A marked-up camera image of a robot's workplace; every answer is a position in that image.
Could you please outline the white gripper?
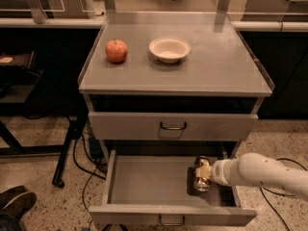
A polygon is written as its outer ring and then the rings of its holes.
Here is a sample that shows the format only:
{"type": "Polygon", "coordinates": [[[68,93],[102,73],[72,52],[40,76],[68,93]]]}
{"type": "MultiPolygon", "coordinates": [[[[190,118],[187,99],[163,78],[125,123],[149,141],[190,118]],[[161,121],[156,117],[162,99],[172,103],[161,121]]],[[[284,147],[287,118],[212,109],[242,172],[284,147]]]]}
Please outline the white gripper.
{"type": "Polygon", "coordinates": [[[198,167],[195,170],[195,176],[198,178],[207,178],[222,186],[230,185],[230,170],[236,163],[235,160],[217,160],[212,167],[198,167]]]}

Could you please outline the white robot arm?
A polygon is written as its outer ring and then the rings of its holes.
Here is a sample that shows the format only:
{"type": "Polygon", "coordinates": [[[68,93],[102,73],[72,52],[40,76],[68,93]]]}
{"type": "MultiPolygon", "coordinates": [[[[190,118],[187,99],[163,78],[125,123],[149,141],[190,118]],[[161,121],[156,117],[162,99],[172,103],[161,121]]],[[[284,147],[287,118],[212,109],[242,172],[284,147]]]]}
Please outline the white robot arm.
{"type": "Polygon", "coordinates": [[[194,161],[193,186],[200,192],[210,190],[211,183],[228,187],[277,188],[308,200],[308,171],[286,167],[277,160],[257,153],[238,159],[217,160],[205,156],[194,161]]]}

